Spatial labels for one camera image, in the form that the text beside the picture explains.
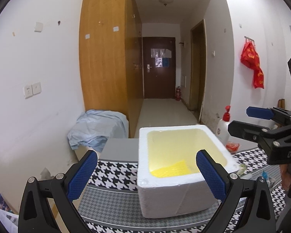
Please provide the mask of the operator right hand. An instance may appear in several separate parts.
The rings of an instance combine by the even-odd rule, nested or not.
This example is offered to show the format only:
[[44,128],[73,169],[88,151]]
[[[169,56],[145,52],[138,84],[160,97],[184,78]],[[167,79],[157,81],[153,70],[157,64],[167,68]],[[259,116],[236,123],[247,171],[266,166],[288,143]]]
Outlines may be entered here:
[[281,173],[281,185],[285,191],[288,191],[291,187],[291,175],[288,172],[288,165],[280,165],[280,173]]

